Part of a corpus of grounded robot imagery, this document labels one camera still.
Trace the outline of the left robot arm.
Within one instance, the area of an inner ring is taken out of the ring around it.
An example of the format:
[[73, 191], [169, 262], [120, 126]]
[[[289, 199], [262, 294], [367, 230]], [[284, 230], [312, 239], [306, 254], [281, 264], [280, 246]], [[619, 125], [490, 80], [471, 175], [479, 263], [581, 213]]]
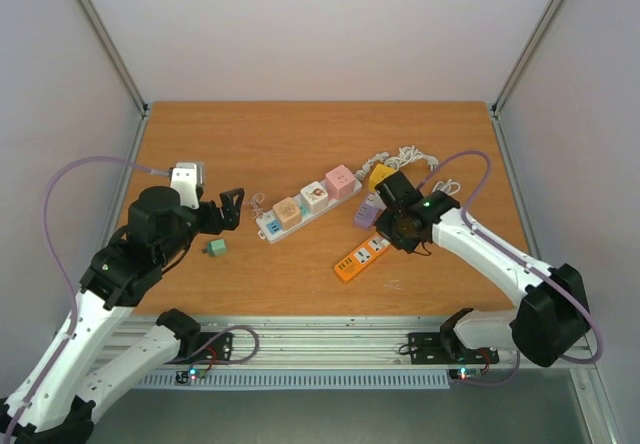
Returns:
[[199, 188], [154, 186], [128, 209], [128, 221], [98, 251], [80, 280], [71, 311], [23, 384], [1, 401], [7, 443], [84, 443], [104, 412], [145, 374], [189, 362], [206, 348], [201, 326], [178, 309], [162, 313], [136, 344], [90, 370], [116, 328], [144, 295], [186, 256], [199, 234], [218, 235], [240, 223], [244, 191], [203, 202]]

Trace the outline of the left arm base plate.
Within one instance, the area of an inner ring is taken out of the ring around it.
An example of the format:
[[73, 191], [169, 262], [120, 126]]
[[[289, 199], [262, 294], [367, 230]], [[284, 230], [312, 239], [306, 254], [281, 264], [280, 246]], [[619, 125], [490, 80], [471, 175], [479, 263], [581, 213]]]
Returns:
[[229, 362], [232, 355], [233, 339], [232, 332], [225, 332], [215, 340], [212, 338], [215, 332], [203, 332], [199, 335], [196, 350], [197, 353], [191, 357], [177, 357], [170, 361], [170, 364], [193, 364], [198, 362], [209, 363], [211, 359]]

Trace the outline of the beige cube socket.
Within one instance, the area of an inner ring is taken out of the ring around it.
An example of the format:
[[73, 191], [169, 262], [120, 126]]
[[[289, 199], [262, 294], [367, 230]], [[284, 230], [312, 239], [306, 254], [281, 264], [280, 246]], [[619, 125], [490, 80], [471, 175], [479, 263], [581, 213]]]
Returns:
[[302, 221], [302, 213], [292, 197], [286, 197], [273, 205], [272, 211], [282, 230], [289, 230]]

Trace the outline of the pink cube socket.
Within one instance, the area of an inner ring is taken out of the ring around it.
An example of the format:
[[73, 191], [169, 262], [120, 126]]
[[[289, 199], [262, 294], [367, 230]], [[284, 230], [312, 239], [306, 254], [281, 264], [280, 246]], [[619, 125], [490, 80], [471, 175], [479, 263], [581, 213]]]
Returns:
[[339, 165], [325, 174], [325, 186], [331, 199], [340, 200], [355, 189], [356, 178], [345, 166]]

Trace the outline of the white charger with pink cable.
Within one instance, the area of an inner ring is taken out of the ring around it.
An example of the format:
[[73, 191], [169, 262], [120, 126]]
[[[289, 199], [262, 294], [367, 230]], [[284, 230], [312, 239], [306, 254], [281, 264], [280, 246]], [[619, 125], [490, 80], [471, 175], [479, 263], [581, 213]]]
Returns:
[[265, 195], [262, 192], [258, 192], [250, 198], [248, 205], [251, 207], [251, 216], [253, 219], [259, 219], [265, 213], [262, 207], [264, 199]]

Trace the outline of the white cube socket adapter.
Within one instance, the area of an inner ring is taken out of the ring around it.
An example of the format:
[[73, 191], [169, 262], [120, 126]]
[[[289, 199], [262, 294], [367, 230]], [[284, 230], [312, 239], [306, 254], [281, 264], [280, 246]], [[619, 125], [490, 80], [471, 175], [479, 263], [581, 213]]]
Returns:
[[329, 195], [319, 181], [303, 187], [300, 196], [302, 205], [309, 214], [317, 214], [328, 206]]

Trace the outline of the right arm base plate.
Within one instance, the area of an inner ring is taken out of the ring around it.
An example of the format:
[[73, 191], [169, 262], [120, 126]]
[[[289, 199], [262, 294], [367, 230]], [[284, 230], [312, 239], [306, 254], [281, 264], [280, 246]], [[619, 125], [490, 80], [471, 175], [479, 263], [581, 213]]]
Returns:
[[489, 348], [469, 349], [457, 341], [443, 337], [440, 332], [412, 332], [397, 350], [408, 356], [413, 365], [484, 365], [498, 364], [497, 351]]

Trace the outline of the green small charger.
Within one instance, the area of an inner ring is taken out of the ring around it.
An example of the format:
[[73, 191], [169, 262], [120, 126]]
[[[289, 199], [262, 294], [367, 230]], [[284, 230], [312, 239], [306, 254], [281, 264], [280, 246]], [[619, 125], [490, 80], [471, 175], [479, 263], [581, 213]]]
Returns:
[[202, 254], [210, 257], [219, 257], [228, 252], [228, 247], [224, 239], [215, 239], [208, 241], [201, 250]]

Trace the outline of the white power strip pastel sockets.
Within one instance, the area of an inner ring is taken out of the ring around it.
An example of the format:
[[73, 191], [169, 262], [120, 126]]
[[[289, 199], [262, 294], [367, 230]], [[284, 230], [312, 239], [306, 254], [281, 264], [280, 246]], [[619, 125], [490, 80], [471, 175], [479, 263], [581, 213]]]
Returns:
[[362, 184], [355, 181], [348, 193], [335, 198], [329, 194], [325, 180], [314, 181], [297, 195], [281, 200], [257, 217], [258, 237], [275, 244], [355, 197], [361, 190]]

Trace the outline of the yellow cube socket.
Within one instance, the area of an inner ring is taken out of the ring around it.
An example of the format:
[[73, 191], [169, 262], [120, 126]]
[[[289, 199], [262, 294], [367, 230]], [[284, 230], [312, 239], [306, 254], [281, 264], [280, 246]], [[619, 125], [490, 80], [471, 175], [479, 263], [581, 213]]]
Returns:
[[396, 170], [384, 164], [378, 163], [371, 173], [368, 179], [368, 189], [371, 193], [375, 192], [375, 188], [378, 184], [384, 181], [387, 177], [394, 174]]

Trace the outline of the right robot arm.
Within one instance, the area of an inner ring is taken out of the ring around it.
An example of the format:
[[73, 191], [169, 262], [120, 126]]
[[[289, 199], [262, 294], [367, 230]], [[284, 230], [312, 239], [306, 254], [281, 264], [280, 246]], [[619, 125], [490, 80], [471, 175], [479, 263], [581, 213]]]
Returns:
[[429, 244], [451, 252], [491, 281], [511, 311], [464, 308], [440, 327], [441, 347], [454, 361], [480, 348], [516, 350], [549, 367], [591, 328], [583, 279], [569, 264], [553, 267], [520, 251], [464, 213], [442, 191], [428, 196], [396, 172], [376, 185], [385, 205], [376, 231], [408, 254]]

